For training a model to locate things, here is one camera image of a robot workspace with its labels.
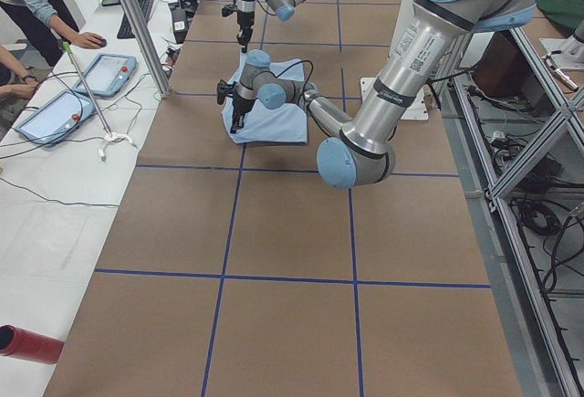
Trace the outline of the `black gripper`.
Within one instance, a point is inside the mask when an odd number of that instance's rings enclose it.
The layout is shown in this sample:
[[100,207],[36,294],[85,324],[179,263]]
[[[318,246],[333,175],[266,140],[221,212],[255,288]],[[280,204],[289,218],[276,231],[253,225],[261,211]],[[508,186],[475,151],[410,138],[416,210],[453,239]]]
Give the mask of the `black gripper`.
[[230,132],[236,134],[245,126],[245,115],[254,107],[254,100],[242,97],[237,91],[232,97],[233,117]]
[[236,35],[238,45],[247,48],[249,45],[249,39],[253,35],[254,12],[239,10],[237,12],[237,24],[239,25],[239,31]]

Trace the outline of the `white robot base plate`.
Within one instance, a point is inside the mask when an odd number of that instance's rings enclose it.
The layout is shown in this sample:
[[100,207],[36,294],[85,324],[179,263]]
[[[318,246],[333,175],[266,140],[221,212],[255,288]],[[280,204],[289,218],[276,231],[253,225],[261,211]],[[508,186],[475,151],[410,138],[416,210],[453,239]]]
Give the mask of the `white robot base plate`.
[[[360,92],[361,98],[365,100],[370,91],[373,89],[373,85],[376,81],[375,77],[365,77],[360,78]],[[428,120],[429,113],[426,108],[426,104],[424,101],[424,91],[423,88],[420,88],[417,92],[416,96],[412,98],[405,98],[404,96],[391,94],[391,101],[395,102],[398,106],[402,106],[407,101],[410,102],[410,106],[404,108],[404,112],[401,115],[402,120]]]

